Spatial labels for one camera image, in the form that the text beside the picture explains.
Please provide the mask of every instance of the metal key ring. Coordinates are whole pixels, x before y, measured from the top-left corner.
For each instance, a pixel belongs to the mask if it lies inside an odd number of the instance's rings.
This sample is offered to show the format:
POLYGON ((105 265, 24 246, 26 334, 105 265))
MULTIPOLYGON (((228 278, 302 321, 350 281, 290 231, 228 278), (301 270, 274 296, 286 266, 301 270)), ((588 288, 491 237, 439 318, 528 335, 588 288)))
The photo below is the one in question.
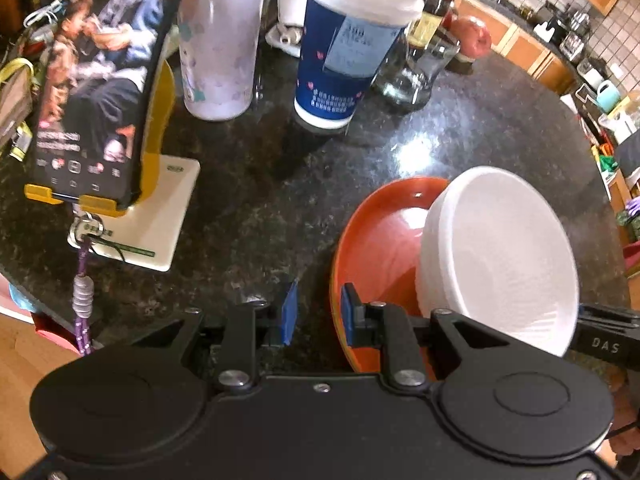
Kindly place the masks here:
POLYGON ((92 224, 93 222, 98 223, 97 237, 100 238, 104 233, 104 222, 102 221, 102 218, 100 218, 98 215, 92 215, 91 213, 84 213, 82 216, 76 216, 74 222, 71 224, 71 228, 69 229, 69 234, 73 236, 74 241, 77 245, 80 245, 82 243, 82 239, 78 238, 78 228, 82 224, 92 224))

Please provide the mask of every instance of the yellow bag handle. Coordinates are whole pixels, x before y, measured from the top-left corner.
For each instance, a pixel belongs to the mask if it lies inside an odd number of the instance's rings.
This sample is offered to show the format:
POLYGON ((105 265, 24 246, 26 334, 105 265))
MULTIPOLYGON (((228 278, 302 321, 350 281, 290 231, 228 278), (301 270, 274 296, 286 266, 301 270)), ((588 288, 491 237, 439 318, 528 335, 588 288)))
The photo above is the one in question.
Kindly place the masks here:
POLYGON ((33 77, 33 65, 31 64, 31 61, 29 61, 28 59, 24 59, 23 57, 17 57, 16 59, 12 59, 9 63, 7 63, 0 69, 0 83, 8 80, 23 66, 28 67, 30 77, 33 77))

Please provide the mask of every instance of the teal mug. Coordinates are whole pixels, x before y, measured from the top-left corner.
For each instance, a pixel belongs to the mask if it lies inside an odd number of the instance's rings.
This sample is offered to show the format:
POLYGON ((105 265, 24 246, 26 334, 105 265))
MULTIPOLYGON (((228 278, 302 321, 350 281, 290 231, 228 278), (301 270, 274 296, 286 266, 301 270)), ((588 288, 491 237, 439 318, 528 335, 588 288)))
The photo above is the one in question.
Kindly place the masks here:
POLYGON ((608 114, 620 102, 620 92, 618 92, 616 86, 607 79, 598 86, 596 102, 598 106, 602 108, 602 111, 608 114))

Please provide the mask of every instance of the orange plate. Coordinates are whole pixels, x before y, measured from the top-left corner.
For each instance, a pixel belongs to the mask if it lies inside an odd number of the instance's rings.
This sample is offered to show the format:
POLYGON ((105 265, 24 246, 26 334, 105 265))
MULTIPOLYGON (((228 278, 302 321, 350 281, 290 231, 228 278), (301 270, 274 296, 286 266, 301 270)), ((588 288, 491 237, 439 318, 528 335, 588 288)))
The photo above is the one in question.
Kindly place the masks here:
POLYGON ((415 266, 422 228, 426 212, 447 184, 447 180, 428 176, 386 184, 360 204, 342 233, 331 276, 331 313, 342 350, 357 372, 380 371, 380 352, 347 345, 340 289, 352 282, 363 302, 386 301, 420 316, 415 266))

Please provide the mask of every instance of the glass pitcher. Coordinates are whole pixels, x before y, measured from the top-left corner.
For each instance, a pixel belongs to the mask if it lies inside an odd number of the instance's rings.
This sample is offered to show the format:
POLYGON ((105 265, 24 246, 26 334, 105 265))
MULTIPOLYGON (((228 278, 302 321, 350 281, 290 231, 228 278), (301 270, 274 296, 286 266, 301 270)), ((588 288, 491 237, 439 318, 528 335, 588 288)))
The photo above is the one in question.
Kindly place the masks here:
POLYGON ((440 72, 460 51, 460 42, 439 27, 427 45, 412 43, 402 35, 388 54, 373 86, 403 111, 423 108, 431 99, 440 72))

